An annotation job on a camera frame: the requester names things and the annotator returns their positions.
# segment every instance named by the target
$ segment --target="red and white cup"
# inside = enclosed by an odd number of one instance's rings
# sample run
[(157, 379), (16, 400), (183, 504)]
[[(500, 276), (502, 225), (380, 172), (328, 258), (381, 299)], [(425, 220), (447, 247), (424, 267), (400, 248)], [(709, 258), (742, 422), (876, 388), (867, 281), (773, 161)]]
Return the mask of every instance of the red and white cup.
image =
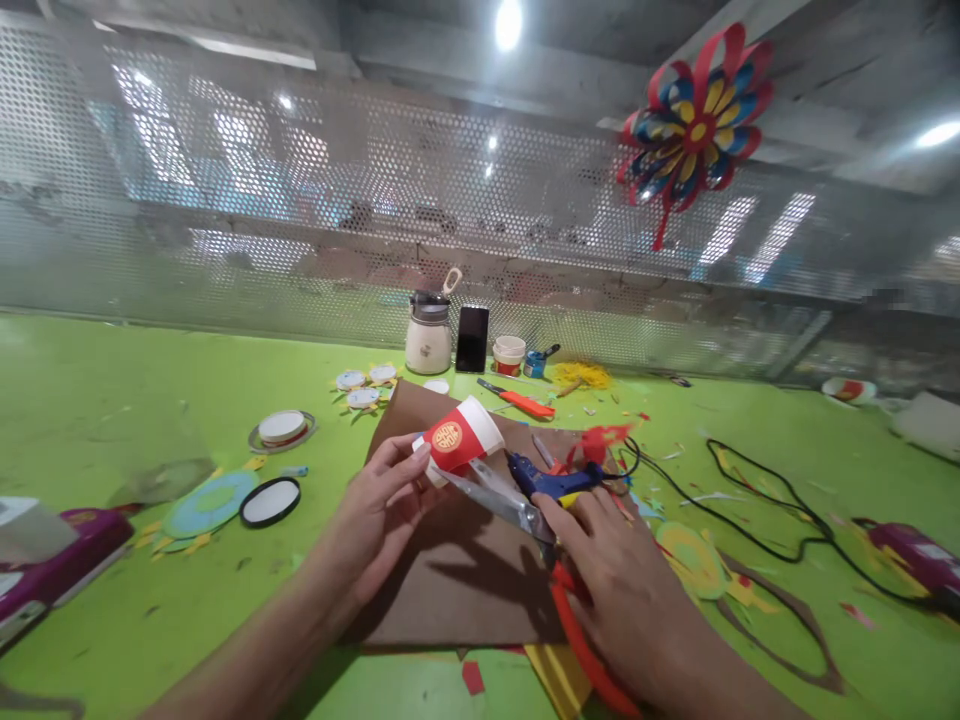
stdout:
[(436, 472), (437, 468), (457, 473), (471, 460), (486, 457), (504, 445), (503, 436), (490, 413), (473, 395), (414, 440), (413, 449), (416, 450), (424, 442), (431, 445), (427, 477), (437, 487), (447, 482)]
[(848, 405), (866, 405), (877, 396), (877, 386), (866, 380), (830, 378), (820, 390)]
[(493, 348), (494, 370), (503, 375), (513, 375), (516, 377), (520, 374), (520, 365), (523, 362), (526, 351), (526, 345), (521, 348), (510, 348), (508, 350), (503, 350), (495, 345)]

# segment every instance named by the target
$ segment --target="paper flower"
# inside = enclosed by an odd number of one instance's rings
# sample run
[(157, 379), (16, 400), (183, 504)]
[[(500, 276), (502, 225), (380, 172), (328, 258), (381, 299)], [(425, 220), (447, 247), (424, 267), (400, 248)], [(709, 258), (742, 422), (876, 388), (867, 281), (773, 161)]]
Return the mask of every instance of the paper flower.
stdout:
[[(624, 163), (617, 182), (630, 187), (630, 204), (659, 198), (663, 219), (652, 250), (663, 248), (673, 210), (683, 212), (703, 189), (723, 190), (733, 181), (738, 161), (750, 157), (762, 135), (750, 126), (773, 97), (764, 79), (773, 48), (761, 42), (744, 48), (746, 31), (736, 23), (703, 47), (694, 69), (682, 60), (660, 68), (647, 88), (649, 107), (623, 128), (621, 141), (641, 148)], [(719, 45), (723, 61), (711, 71)], [(672, 69), (677, 79), (661, 85)]]

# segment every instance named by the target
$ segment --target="red paper cup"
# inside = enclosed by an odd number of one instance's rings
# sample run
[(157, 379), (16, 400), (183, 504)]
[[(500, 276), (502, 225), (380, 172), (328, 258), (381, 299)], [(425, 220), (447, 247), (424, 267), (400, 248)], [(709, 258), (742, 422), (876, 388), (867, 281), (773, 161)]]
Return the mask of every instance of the red paper cup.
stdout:
[(866, 405), (877, 396), (877, 386), (865, 380), (830, 378), (820, 388), (824, 395), (850, 405)]
[(446, 484), (436, 468), (457, 470), (471, 460), (486, 457), (503, 447), (503, 436), (480, 401), (473, 395), (460, 403), (443, 420), (413, 441), (413, 449), (429, 442), (430, 465), (427, 477), (437, 487)]

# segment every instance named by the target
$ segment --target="smartphone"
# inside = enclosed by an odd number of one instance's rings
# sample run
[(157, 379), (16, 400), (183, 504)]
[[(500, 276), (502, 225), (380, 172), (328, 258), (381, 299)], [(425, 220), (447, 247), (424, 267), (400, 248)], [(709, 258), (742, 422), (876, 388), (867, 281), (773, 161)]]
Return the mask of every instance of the smartphone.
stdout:
[(482, 373), (487, 362), (488, 308), (464, 305), (460, 308), (457, 334), (457, 372)]

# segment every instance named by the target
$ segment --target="blue glue gun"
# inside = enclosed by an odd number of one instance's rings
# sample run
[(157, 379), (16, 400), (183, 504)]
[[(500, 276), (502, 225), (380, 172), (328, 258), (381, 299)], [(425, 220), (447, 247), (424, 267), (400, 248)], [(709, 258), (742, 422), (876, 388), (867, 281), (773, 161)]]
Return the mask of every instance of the blue glue gun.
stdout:
[(592, 490), (603, 482), (603, 468), (596, 463), (572, 475), (548, 475), (539, 470), (530, 458), (519, 453), (507, 453), (507, 467), (520, 491), (528, 498), (535, 492), (549, 495), (557, 502), (566, 495)]

